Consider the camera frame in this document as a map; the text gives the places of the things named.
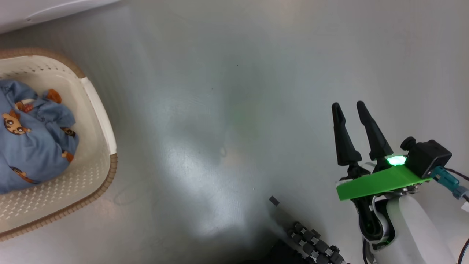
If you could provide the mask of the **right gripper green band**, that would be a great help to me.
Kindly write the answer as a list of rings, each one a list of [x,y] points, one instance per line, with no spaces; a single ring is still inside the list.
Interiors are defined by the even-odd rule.
[[[392,155],[394,153],[392,148],[368,111],[365,103],[358,101],[356,106],[360,122],[365,127],[369,142],[370,159],[376,161]],[[333,103],[332,114],[338,165],[357,166],[358,162],[362,161],[362,157],[355,150],[347,132],[346,119],[339,103]],[[387,162],[391,162],[391,167],[388,169],[364,175],[358,179],[341,180],[336,184],[336,191],[340,201],[369,197],[432,180],[430,177],[422,179],[411,172],[404,165],[406,160],[407,157],[390,157],[387,159]]]

